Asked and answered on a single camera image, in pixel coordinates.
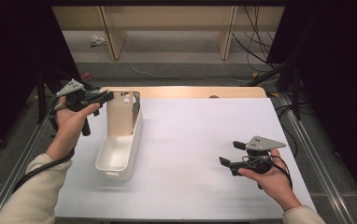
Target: person's left hand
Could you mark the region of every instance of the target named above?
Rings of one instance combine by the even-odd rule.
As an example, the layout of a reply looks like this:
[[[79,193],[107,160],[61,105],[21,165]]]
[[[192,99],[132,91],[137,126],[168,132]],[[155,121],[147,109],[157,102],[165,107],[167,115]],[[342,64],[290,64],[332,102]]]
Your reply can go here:
[[[65,105],[65,97],[62,97],[59,103]],[[59,129],[46,153],[54,160],[59,160],[68,155],[79,139],[86,117],[99,107],[100,104],[95,103],[88,105],[79,112],[74,112],[67,108],[58,110],[56,117]]]

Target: wrist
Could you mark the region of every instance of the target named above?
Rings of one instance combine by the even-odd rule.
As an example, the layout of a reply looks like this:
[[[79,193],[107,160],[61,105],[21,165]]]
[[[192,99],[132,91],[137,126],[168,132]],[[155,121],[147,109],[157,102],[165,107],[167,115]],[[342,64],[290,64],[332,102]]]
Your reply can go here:
[[[302,204],[298,201],[297,197],[294,193],[290,193],[289,195],[282,195],[281,198],[275,199],[275,201],[280,205],[283,209],[283,212],[287,212],[292,208],[301,206]]]
[[[72,148],[73,146],[71,146],[71,144],[67,144],[65,141],[61,141],[61,139],[56,135],[55,139],[50,144],[45,153],[53,160],[57,161],[67,156]]]

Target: black wall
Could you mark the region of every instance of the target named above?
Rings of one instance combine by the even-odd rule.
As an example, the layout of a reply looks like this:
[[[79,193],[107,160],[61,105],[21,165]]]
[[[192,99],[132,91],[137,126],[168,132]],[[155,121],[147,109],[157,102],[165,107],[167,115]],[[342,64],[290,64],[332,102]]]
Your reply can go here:
[[[340,1],[302,67],[311,103],[357,182],[357,1]]]
[[[0,139],[23,109],[40,70],[46,83],[60,78],[50,67],[79,79],[51,8],[0,1]]]

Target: white plastic container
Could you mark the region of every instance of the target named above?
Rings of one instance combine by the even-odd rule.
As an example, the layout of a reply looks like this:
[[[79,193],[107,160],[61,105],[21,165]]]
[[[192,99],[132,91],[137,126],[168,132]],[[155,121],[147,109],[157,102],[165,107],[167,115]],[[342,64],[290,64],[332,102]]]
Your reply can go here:
[[[106,135],[96,160],[96,168],[108,179],[127,180],[132,177],[137,146],[143,127],[141,107],[134,111],[132,134],[110,137]]]

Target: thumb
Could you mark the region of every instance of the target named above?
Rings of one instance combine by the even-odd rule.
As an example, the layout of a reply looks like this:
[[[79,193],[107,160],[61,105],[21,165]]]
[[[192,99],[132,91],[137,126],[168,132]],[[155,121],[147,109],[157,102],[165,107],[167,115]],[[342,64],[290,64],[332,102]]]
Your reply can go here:
[[[259,176],[260,176],[259,174],[253,172],[252,170],[245,169],[245,168],[240,168],[237,172],[240,175],[243,175],[243,176],[247,177],[248,179],[255,180],[256,182],[258,182],[258,179],[259,179]]]

